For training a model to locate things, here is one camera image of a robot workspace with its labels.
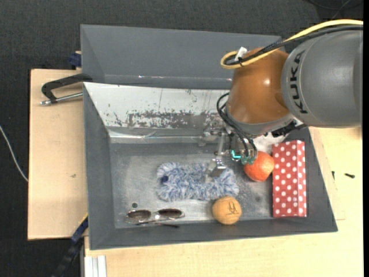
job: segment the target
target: yellow cable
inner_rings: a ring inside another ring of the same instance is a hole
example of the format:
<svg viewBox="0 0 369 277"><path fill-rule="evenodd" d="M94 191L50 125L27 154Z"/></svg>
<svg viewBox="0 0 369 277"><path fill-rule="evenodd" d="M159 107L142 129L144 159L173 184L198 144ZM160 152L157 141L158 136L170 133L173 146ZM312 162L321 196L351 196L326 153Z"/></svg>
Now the yellow cable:
<svg viewBox="0 0 369 277"><path fill-rule="evenodd" d="M326 28L326 27L331 27L331 26L334 26L334 25L364 25L364 22L363 21L359 21L359 20L334 20L334 21L326 21L325 23L320 23L320 24L317 24L315 26L312 26L312 27L309 27L293 36L291 36L290 38L284 40L283 42L287 42L287 41L290 41L290 40L293 40L293 39L296 39L298 37L302 37L302 36L305 36L309 33L312 33L312 32L315 32L319 29L322 29L322 28ZM249 65L253 62L256 62L258 61L259 59L263 58L263 57L266 57L268 54L271 54L273 53L274 51L278 50L279 48L275 49L275 50L271 50L271 51L268 51L267 53L264 53L264 54L261 54L259 55L258 57L255 57L253 59L250 59L246 62L243 62L242 65L240 63L238 63L237 65L226 65L224 63L224 61L227 59L227 58L230 58L231 56L235 56L238 52L238 50L235 50L235 51L231 51L230 53L227 53L225 54L225 56L222 57L222 59L220 60L220 65L222 68L224 69L237 69L237 68L241 68L242 66L246 66L246 65Z"/></svg>

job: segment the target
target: tan ball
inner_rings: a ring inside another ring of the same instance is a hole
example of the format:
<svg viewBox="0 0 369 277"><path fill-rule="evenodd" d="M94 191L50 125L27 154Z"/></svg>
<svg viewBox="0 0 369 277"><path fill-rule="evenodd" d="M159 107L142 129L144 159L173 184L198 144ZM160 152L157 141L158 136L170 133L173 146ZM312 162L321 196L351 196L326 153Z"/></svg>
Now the tan ball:
<svg viewBox="0 0 369 277"><path fill-rule="evenodd" d="M241 205L230 196L218 199L212 209L214 218L222 224L234 224L242 215Z"/></svg>

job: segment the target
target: red and white polka dot fabric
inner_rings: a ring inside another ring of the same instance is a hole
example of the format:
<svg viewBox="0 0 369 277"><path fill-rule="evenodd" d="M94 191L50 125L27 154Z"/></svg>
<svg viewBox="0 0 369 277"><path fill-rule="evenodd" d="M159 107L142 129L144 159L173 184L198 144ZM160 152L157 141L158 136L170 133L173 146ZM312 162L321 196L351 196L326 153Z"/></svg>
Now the red and white polka dot fabric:
<svg viewBox="0 0 369 277"><path fill-rule="evenodd" d="M305 143L273 145L273 216L307 216Z"/></svg>

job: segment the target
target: black floor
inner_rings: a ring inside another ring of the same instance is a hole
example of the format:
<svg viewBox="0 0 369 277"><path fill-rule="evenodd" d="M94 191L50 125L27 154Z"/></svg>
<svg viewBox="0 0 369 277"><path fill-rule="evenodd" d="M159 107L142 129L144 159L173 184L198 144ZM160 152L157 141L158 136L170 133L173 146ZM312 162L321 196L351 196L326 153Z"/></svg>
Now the black floor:
<svg viewBox="0 0 369 277"><path fill-rule="evenodd" d="M71 69L81 23L286 37L331 18L363 19L360 1L0 0L0 125L28 173L28 71ZM0 276L50 276L69 246L63 239L27 241L27 197L0 136ZM76 263L69 276L78 275Z"/></svg>

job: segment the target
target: blue knitted cloth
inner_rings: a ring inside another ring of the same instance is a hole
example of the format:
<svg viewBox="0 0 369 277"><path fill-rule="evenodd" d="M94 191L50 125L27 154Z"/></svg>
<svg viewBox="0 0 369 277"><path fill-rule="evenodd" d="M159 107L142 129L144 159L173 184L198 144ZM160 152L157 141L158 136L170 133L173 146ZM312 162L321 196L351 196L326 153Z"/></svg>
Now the blue knitted cloth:
<svg viewBox="0 0 369 277"><path fill-rule="evenodd" d="M184 199L214 200L239 193L232 169L226 168L219 177L205 182L204 163L164 163L157 169L157 195L164 201Z"/></svg>

